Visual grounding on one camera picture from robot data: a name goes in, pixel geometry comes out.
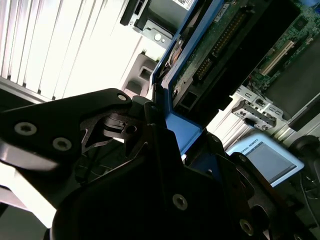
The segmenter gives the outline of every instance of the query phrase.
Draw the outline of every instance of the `green circuit board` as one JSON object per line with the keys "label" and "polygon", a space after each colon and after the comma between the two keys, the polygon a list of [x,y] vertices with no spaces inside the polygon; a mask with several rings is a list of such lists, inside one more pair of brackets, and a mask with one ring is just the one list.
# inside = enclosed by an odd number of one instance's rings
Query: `green circuit board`
{"label": "green circuit board", "polygon": [[320,5],[308,7],[296,1],[294,4],[300,9],[300,15],[249,76],[257,93],[267,90],[320,33]]}

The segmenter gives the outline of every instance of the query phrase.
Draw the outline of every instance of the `black cable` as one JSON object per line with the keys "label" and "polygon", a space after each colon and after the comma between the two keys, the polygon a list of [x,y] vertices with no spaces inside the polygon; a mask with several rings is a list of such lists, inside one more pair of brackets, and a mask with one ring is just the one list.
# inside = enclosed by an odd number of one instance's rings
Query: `black cable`
{"label": "black cable", "polygon": [[95,150],[95,153],[93,155],[93,158],[90,160],[90,164],[89,164],[89,166],[84,174],[84,177],[83,177],[83,180],[85,183],[88,182],[89,174],[91,173],[92,168],[94,167],[95,163],[97,162],[97,157],[99,155],[100,150],[101,150],[101,147],[97,147]]}
{"label": "black cable", "polygon": [[303,184],[302,178],[303,178],[302,174],[300,173],[300,186],[301,186],[301,189],[302,189],[302,193],[303,193],[303,196],[304,196],[304,200],[305,200],[306,206],[308,207],[308,209],[310,211],[310,214],[312,215],[313,220],[315,221],[317,227],[320,229],[320,224],[319,224],[319,222],[318,222],[318,220],[316,218],[316,215],[315,215],[314,211],[311,209],[307,194],[305,192],[305,188],[304,188],[304,184]]}

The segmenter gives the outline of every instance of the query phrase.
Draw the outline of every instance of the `gray panel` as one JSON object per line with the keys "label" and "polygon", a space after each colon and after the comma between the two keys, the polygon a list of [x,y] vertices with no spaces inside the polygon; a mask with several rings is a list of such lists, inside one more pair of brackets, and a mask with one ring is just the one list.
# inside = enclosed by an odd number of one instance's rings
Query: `gray panel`
{"label": "gray panel", "polygon": [[188,10],[173,0],[152,0],[149,9],[161,16],[176,29],[180,27],[188,12]]}
{"label": "gray panel", "polygon": [[31,212],[12,206],[0,217],[1,240],[42,240],[46,230]]}

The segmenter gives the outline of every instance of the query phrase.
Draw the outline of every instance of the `screw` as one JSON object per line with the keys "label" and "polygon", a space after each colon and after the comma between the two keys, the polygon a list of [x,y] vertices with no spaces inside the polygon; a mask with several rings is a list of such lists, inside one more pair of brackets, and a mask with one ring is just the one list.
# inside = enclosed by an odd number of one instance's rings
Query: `screw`
{"label": "screw", "polygon": [[124,95],[118,94],[118,98],[122,101],[126,101],[127,98]]}
{"label": "screw", "polygon": [[249,236],[253,236],[254,235],[254,228],[251,226],[251,224],[245,220],[245,219],[240,219],[240,226],[242,228],[242,230],[248,234]]}
{"label": "screw", "polygon": [[247,161],[247,159],[246,159],[244,156],[242,156],[242,155],[239,155],[239,158],[240,158],[240,160],[241,160],[242,162]]}
{"label": "screw", "polygon": [[37,127],[30,122],[19,122],[14,126],[17,134],[31,136],[37,132]]}
{"label": "screw", "polygon": [[162,36],[161,34],[157,33],[156,35],[154,35],[154,40],[156,40],[157,42],[159,42],[161,40]]}
{"label": "screw", "polygon": [[71,141],[64,137],[57,137],[55,140],[53,140],[52,145],[55,149],[62,152],[68,151],[72,148]]}
{"label": "screw", "polygon": [[298,234],[295,234],[293,236],[294,236],[294,240],[302,240],[302,238]]}
{"label": "screw", "polygon": [[172,99],[175,99],[177,95],[178,95],[178,90],[174,90],[172,93]]}
{"label": "screw", "polygon": [[184,196],[181,194],[175,194],[172,197],[173,204],[176,206],[177,209],[179,210],[186,210],[188,208],[188,202],[185,199]]}
{"label": "screw", "polygon": [[213,139],[215,142],[217,142],[217,143],[220,142],[219,138],[217,138],[215,135],[212,135],[212,139]]}

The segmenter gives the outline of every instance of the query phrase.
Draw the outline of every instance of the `metal panel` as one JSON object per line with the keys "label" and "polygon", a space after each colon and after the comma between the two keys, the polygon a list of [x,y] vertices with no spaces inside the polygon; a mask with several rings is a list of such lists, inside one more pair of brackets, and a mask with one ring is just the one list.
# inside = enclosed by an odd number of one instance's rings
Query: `metal panel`
{"label": "metal panel", "polygon": [[165,51],[119,23],[127,3],[1,0],[0,76],[46,99],[122,87],[134,56]]}

